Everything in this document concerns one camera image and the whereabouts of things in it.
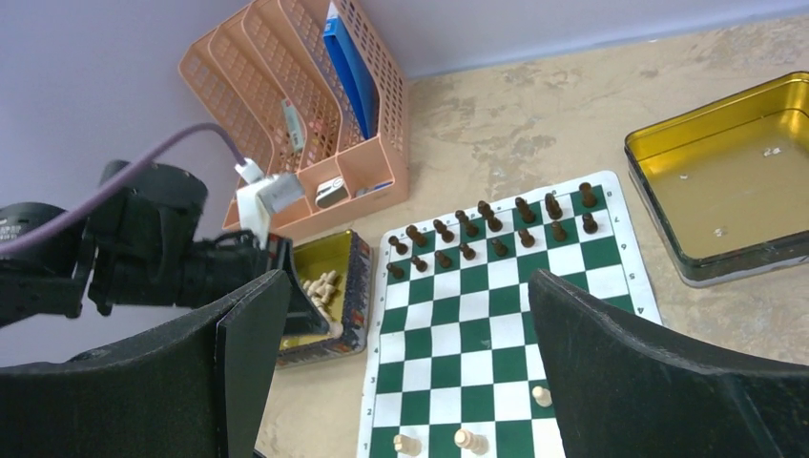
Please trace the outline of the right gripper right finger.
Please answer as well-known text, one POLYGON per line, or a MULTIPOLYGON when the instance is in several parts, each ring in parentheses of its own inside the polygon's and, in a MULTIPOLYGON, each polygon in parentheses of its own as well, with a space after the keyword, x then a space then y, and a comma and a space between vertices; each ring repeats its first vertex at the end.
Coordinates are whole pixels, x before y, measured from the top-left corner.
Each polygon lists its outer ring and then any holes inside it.
POLYGON ((529 308, 569 457, 804 457, 808 369, 677 333, 539 269, 529 308))

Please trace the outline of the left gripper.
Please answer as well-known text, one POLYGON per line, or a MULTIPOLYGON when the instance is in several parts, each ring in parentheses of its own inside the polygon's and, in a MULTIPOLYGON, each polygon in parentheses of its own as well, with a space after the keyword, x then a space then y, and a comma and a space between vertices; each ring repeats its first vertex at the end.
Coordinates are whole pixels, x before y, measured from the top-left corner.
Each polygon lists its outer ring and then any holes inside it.
MULTIPOLYGON (((272 264, 270 244, 249 230, 194 242, 183 256, 183 306, 199 308, 261 276, 272 264)), ((284 337, 327 335, 330 320, 309 299, 296 268, 292 240, 279 239, 279 267, 290 280, 284 337)))

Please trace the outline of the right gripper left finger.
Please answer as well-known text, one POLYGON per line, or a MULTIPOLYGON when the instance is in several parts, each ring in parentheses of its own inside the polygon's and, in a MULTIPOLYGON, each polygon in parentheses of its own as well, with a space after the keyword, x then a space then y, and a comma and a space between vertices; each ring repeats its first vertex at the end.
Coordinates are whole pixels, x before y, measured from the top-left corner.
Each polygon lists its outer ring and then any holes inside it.
POLYGON ((253 457, 292 285, 270 271, 61 364, 1 371, 5 457, 253 457))

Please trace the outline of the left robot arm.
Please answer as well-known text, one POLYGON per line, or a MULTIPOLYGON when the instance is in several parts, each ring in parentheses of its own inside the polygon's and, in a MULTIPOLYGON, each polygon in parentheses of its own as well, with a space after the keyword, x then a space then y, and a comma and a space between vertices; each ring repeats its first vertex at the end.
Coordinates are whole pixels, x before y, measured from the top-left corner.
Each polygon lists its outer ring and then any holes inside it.
POLYGON ((284 335, 327 333, 329 320, 300 284, 289 239, 255 229, 196 239, 207 196, 197 177, 154 163, 87 217, 3 255, 2 324, 39 314, 74 319, 84 299, 105 316, 119 304, 198 308, 280 270, 292 286, 284 335))

